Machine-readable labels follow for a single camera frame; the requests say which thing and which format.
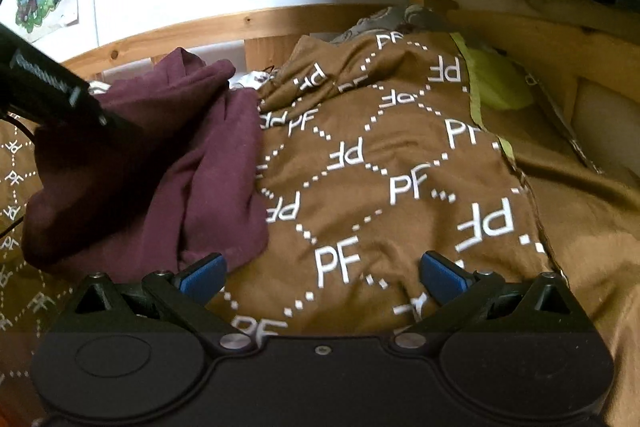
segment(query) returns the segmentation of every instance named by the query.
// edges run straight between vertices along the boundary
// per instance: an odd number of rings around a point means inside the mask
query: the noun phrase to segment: blue trigger
[[[225,285],[225,275],[225,258],[218,255],[183,277],[178,290],[197,304],[205,306]]]
[[[420,260],[420,282],[440,305],[452,301],[469,289],[473,276],[445,257],[428,252]]]

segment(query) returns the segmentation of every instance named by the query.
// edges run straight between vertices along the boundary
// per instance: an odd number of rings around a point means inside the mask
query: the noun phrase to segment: maroon cloth
[[[228,60],[178,48],[153,71],[116,82],[102,107],[140,127],[116,142],[74,128],[36,131],[43,190],[27,205],[24,258],[71,280],[173,272],[220,252],[229,270],[268,232],[255,191],[262,132],[253,89],[229,90]]]

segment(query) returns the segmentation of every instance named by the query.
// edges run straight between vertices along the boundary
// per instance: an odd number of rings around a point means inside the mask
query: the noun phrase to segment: green fabric edge
[[[450,35],[453,41],[456,43],[456,46],[458,47],[460,53],[462,53],[462,57],[466,62],[466,70],[469,74],[469,99],[471,118],[480,129],[488,132],[487,128],[482,123],[482,108],[480,100],[480,82],[482,80],[478,75],[476,60],[469,52],[469,48],[466,47],[465,38],[461,34],[451,33]],[[507,155],[507,158],[514,162],[515,156],[513,154],[513,147],[511,146],[511,144],[500,136],[498,136],[498,140],[500,140],[500,146],[502,147],[504,153]]]

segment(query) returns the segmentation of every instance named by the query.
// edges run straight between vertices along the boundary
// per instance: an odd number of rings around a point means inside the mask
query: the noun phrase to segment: wooden bed rail
[[[196,48],[220,42],[245,42],[247,67],[289,57],[301,35],[343,32],[359,19],[388,5],[317,4],[233,13],[197,19],[140,33],[70,58],[64,65],[81,78],[144,58],[157,62],[177,47]]]
[[[455,25],[473,31],[529,68],[545,82],[568,121],[572,119],[578,84],[583,78],[640,102],[637,44],[602,30],[567,23],[504,12],[461,10],[451,0],[412,2],[446,13]],[[105,44],[67,60],[64,65],[90,80],[100,78],[106,70],[144,58],[155,64],[178,46],[195,48],[244,41],[247,69],[263,70],[283,65],[302,35],[343,32],[386,6],[320,4],[209,17]]]

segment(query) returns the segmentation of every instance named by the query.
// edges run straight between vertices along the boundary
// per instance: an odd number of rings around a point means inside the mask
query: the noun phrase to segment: metal bolt
[[[400,333],[394,342],[396,346],[404,349],[418,349],[427,343],[427,339],[420,333]]]
[[[329,346],[316,346],[317,355],[328,355],[330,352],[332,352],[332,349]]]
[[[220,346],[237,351],[251,344],[251,338],[242,333],[227,333],[220,339]]]

